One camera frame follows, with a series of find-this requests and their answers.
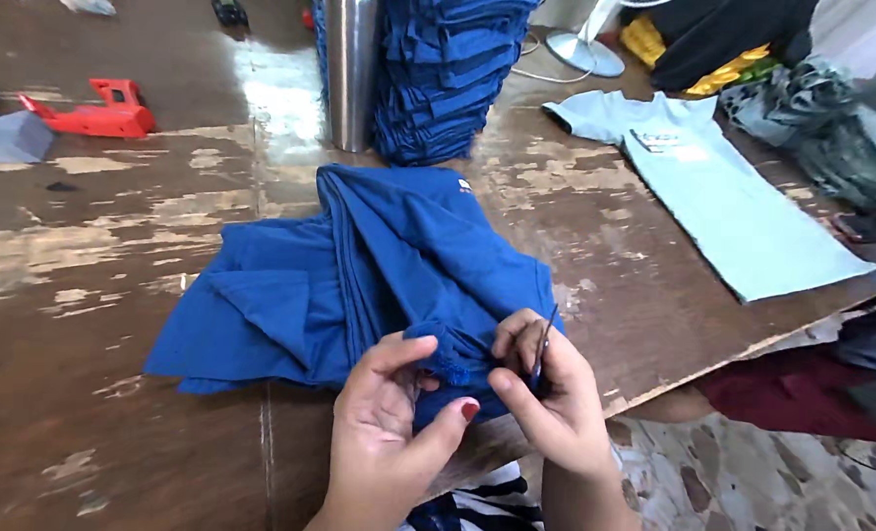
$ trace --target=hand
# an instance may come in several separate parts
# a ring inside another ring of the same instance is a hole
[[[552,390],[542,401],[517,376],[533,367],[547,324],[528,308],[503,320],[491,352],[505,368],[494,368],[487,380],[547,460],[585,477],[614,477],[618,470],[610,453],[596,377],[572,343],[555,328],[549,329],[543,374]]]
[[[434,336],[403,340],[397,332],[360,358],[333,409],[329,489],[307,529],[393,531],[422,500],[480,409],[473,398],[456,399],[412,436],[419,388],[438,383],[416,378],[409,364],[437,346]]]

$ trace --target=right hand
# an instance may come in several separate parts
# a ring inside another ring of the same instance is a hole
[[[552,384],[548,396],[537,400],[517,376],[533,367],[547,324],[528,308],[503,320],[496,328],[491,352],[504,367],[494,368],[487,381],[543,457],[589,477],[617,473],[596,376],[562,333],[549,329],[549,346],[543,355],[543,373]]]

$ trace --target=scissors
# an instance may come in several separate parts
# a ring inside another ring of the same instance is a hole
[[[533,363],[533,368],[530,369],[527,378],[526,385],[533,392],[533,396],[537,398],[542,398],[549,393],[549,381],[543,377],[543,353],[549,347],[549,329],[553,327],[556,312],[559,312],[558,304],[553,308],[553,313],[549,316],[549,322],[546,323],[543,335],[540,336],[540,342],[536,346],[536,361]]]

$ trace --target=light blue t-shirt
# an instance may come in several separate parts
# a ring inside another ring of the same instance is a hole
[[[652,101],[593,90],[544,110],[573,135],[628,152],[641,178],[743,302],[876,269],[769,184],[723,137],[716,98]]]

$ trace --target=stainless steel cylinder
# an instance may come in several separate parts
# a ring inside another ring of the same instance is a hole
[[[326,65],[333,144],[365,151],[371,141],[381,0],[326,2]]]

